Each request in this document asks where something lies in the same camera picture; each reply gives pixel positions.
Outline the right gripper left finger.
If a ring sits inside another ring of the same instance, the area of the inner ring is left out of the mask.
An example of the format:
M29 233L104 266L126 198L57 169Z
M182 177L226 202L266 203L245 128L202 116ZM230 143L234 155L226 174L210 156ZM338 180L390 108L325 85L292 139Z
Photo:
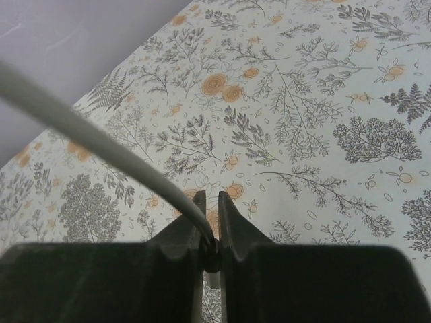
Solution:
M198 322L200 253L185 216L146 242L17 244L1 257L1 321Z

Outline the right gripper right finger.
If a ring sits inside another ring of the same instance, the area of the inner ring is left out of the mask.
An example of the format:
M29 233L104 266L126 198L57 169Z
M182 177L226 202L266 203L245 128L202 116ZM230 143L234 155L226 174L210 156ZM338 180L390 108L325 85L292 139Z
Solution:
M404 255L388 246L277 244L218 197L224 322L428 322Z

